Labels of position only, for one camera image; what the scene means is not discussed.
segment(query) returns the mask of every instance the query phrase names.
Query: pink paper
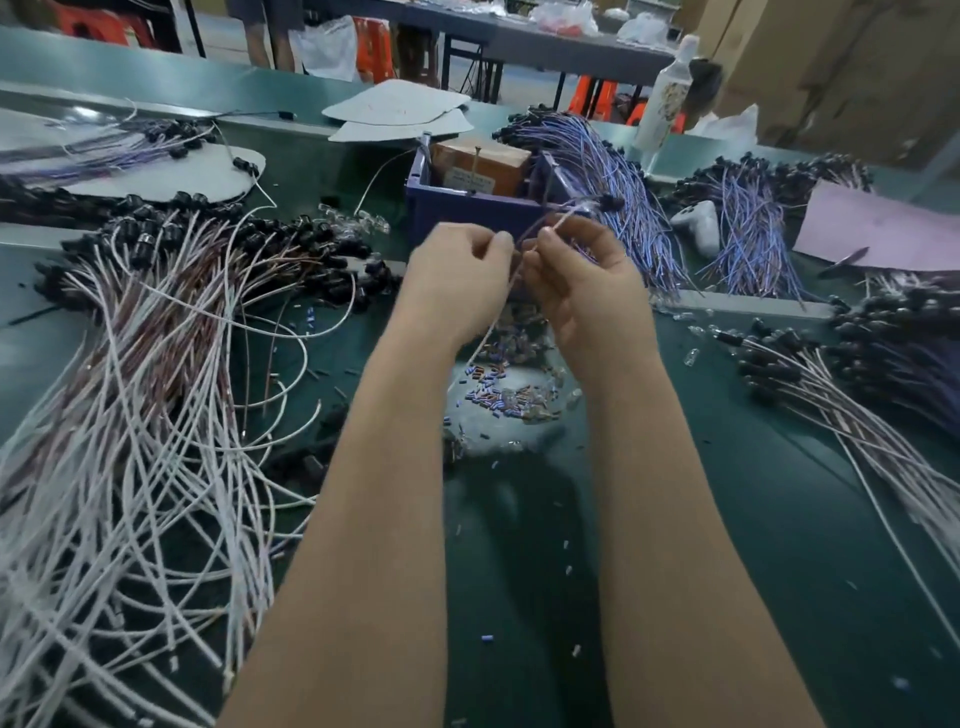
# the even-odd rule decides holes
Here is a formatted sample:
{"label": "pink paper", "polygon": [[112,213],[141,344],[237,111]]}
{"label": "pink paper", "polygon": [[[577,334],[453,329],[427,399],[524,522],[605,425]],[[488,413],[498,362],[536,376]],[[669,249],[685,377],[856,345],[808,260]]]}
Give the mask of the pink paper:
{"label": "pink paper", "polygon": [[960,216],[817,182],[794,250],[835,263],[868,246],[854,265],[960,271]]}

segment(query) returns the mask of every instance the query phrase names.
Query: gray table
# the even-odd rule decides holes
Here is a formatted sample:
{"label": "gray table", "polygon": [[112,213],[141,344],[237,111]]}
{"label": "gray table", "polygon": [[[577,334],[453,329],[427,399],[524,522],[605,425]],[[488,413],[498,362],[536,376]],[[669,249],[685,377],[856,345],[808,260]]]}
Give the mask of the gray table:
{"label": "gray table", "polygon": [[[651,85],[673,56],[619,43],[613,36],[564,37],[490,15],[472,15],[418,3],[391,0],[307,0],[307,10],[337,15],[365,15],[413,25],[447,38],[476,43],[487,61],[591,76],[621,84]],[[449,77],[449,41],[444,53]]]}

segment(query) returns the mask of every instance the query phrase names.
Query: brown box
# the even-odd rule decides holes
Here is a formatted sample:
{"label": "brown box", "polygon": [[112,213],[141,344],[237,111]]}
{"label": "brown box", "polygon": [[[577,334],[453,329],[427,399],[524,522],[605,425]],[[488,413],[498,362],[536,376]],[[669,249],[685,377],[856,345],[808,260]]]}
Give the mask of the brown box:
{"label": "brown box", "polygon": [[724,68],[714,111],[758,104],[761,143],[922,166],[960,121],[956,0],[709,0],[697,32],[725,16],[704,48]]}
{"label": "brown box", "polygon": [[515,197],[530,152],[491,139],[460,136],[435,143],[431,160],[444,187]]}

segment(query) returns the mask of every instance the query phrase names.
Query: table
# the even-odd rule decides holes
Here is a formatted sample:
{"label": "table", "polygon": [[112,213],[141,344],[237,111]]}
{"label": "table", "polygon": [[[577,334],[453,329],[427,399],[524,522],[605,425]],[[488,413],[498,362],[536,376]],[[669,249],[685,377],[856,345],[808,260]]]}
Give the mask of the table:
{"label": "table", "polygon": [[[338,193],[345,206],[355,204],[373,171],[396,152],[330,144],[318,131],[323,126],[307,126],[328,123],[319,109],[349,96],[359,85],[10,29],[0,29],[0,47],[23,61],[16,69],[10,64],[0,68],[0,104],[10,108],[36,111],[46,104],[49,110],[52,103],[49,93],[37,89],[33,95],[11,92],[20,79],[22,84],[46,83],[75,94],[112,94],[121,107],[124,96],[137,103],[168,105],[167,113],[175,105],[202,109],[204,98],[215,110],[270,108],[262,105],[294,110],[299,125],[258,125],[239,119],[223,124],[230,141],[267,157],[262,183],[276,197],[281,217],[309,212],[324,194]],[[209,85],[218,79],[219,85]],[[211,93],[213,88],[219,88],[219,94]],[[502,124],[509,112],[482,104],[468,106],[468,118],[486,133]],[[622,127],[597,129],[616,140]],[[723,151],[723,144],[709,140],[671,137],[662,169],[688,174]],[[800,158],[783,150],[755,152],[773,159]],[[365,208],[400,222],[399,186],[406,172],[402,165],[388,165]],[[881,187],[897,195],[913,188],[913,176],[906,173],[878,170],[877,177]],[[927,199],[946,205],[955,192],[955,186],[938,187]],[[954,205],[957,200],[960,197],[954,196]],[[250,200],[251,205],[259,202],[255,197]],[[378,237],[373,244],[386,257],[407,252],[396,225],[389,236]],[[29,283],[35,275],[33,263],[46,257],[45,252],[0,247],[0,295],[8,318],[42,307]],[[324,314],[318,310],[318,318]],[[341,372],[362,366],[388,314],[386,305],[375,306],[370,313],[351,318],[335,338],[311,344],[313,366],[334,376],[304,381],[302,397],[291,398],[299,405],[288,412],[284,431],[303,421],[316,396],[333,397],[333,386],[353,392],[356,377]],[[703,326],[743,327],[748,320],[744,314],[718,313],[713,318],[699,314]],[[770,323],[810,326],[784,318]],[[79,317],[55,313],[0,329],[4,405],[0,436],[10,434],[31,399],[62,367],[71,345],[79,340],[81,325]],[[724,522],[827,725],[955,725],[960,716],[956,690],[960,656],[949,651],[870,506],[852,485],[852,469],[835,445],[812,426],[748,404],[734,379],[733,360],[720,348],[696,339],[687,323],[659,316],[657,325],[664,363]],[[695,366],[686,367],[683,359],[694,346],[701,348],[701,355]],[[282,357],[283,350],[277,355]],[[256,376],[263,376],[263,366],[254,362]],[[583,408],[557,423],[536,427],[488,419],[475,409],[454,411],[465,418],[466,428],[483,427],[492,439],[491,449],[450,473],[444,487],[446,723],[467,717],[471,726],[609,726],[596,624],[596,518],[588,464],[576,449],[586,437]],[[958,475],[949,446],[921,428],[912,428],[910,435],[935,467]],[[528,447],[523,452],[500,449],[512,439]],[[493,459],[499,460],[495,472]],[[554,500],[562,507],[554,506]],[[892,517],[924,576],[958,621],[960,586],[906,517],[899,511]],[[458,524],[462,532],[454,537]],[[570,541],[568,559],[558,556],[563,540]],[[575,577],[563,576],[565,564],[574,567]],[[282,574],[283,564],[279,566]],[[481,634],[494,634],[494,645],[481,644]],[[569,659],[571,639],[583,647],[577,661]],[[176,679],[208,710],[216,711],[219,680],[200,671],[198,662],[189,657],[181,656]],[[907,678],[910,692],[896,690],[893,676]]]}
{"label": "table", "polygon": [[[652,85],[657,74],[673,60],[662,51],[636,48],[617,42],[614,36],[564,37],[492,15],[473,15],[439,6],[394,0],[307,0],[308,10],[339,15],[365,15],[390,22],[414,25],[444,33],[444,65],[441,86],[450,74],[450,41],[460,39],[481,46],[483,59],[591,76],[631,85]],[[494,72],[492,98],[502,70]]]}

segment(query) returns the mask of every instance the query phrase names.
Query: forearm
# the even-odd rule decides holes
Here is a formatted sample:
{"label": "forearm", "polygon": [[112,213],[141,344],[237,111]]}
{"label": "forearm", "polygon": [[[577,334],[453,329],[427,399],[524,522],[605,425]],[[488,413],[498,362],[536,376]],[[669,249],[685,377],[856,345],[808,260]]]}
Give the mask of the forearm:
{"label": "forearm", "polygon": [[223,726],[440,726],[453,351],[388,328]]}
{"label": "forearm", "polygon": [[659,357],[632,357],[587,401],[617,728],[822,726],[720,519]]}

